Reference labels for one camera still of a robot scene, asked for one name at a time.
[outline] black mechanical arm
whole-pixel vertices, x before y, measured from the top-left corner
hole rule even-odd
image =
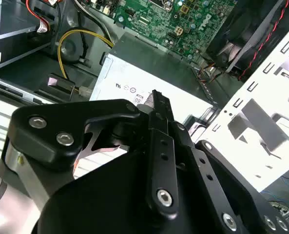
[[[153,91],[146,106],[105,100],[23,107],[0,174],[41,210],[37,233],[289,234],[284,218],[208,141],[194,145]],[[74,180],[76,160],[128,152]]]

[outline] motherboard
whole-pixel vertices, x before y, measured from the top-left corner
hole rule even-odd
[[[236,0],[92,0],[91,7],[196,62]]]

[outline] red wire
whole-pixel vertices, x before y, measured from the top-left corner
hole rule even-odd
[[[49,24],[49,22],[48,22],[47,20],[45,20],[44,18],[36,15],[36,14],[29,8],[28,1],[29,1],[29,0],[26,0],[26,3],[25,3],[27,10],[28,10],[33,16],[35,16],[37,19],[39,19],[40,21],[44,22],[44,23],[47,25],[48,30],[50,30],[50,24]]]
[[[285,7],[284,7],[284,8],[282,9],[282,11],[281,11],[281,16],[280,16],[280,18],[275,22],[272,31],[271,31],[271,32],[269,33],[269,35],[267,36],[266,40],[259,46],[258,50],[254,53],[253,58],[252,58],[252,60],[250,61],[249,66],[248,66],[248,67],[243,71],[243,73],[238,77],[238,80],[241,80],[242,77],[245,75],[246,71],[251,68],[251,65],[252,65],[252,63],[255,61],[258,52],[259,52],[259,51],[261,50],[261,48],[269,41],[269,39],[270,39],[270,37],[272,36],[273,32],[276,30],[276,27],[277,27],[277,25],[279,24],[279,22],[281,21],[281,19],[283,18],[284,13],[285,13],[285,10],[286,10],[286,8],[287,8],[288,5],[289,5],[289,0],[286,0]]]

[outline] black fan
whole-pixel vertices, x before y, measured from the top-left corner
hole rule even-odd
[[[284,10],[284,16],[276,30],[262,46],[251,68],[246,71],[246,78],[242,79],[247,80],[289,31],[289,4],[285,9],[286,2],[287,0],[240,1],[207,49],[207,54],[216,66],[233,74],[242,74]]]

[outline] yellow wire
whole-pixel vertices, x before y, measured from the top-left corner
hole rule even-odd
[[[110,47],[113,47],[114,44],[112,42],[110,42],[109,40],[107,40],[105,37],[97,34],[97,33],[94,33],[94,32],[91,32],[91,31],[88,31],[88,30],[84,30],[84,29],[73,29],[73,30],[70,30],[66,33],[63,34],[63,36],[61,37],[59,43],[58,43],[58,63],[60,65],[60,68],[61,68],[61,72],[64,76],[65,79],[67,79],[67,76],[66,76],[66,73],[65,73],[65,70],[64,70],[64,67],[63,67],[63,64],[62,64],[62,57],[61,57],[61,47],[62,47],[62,43],[63,41],[71,34],[73,33],[76,33],[76,32],[83,32],[83,33],[87,33],[87,34],[90,34],[94,37],[97,37],[97,38],[100,38],[104,43],[108,44]]]

